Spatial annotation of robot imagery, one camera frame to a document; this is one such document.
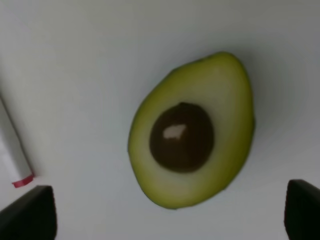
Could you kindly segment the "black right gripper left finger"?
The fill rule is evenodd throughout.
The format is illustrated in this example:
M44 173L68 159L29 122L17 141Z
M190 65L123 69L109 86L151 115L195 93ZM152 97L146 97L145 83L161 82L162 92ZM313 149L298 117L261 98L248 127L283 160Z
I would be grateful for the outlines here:
M37 185L0 211L2 240L54 240L58 222L54 191Z

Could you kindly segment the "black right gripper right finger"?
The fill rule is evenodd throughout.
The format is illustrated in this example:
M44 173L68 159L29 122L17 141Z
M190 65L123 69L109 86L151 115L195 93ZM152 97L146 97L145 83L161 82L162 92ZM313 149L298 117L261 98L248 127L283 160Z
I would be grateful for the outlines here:
M290 240L320 238L320 189L303 179L288 182L284 227Z

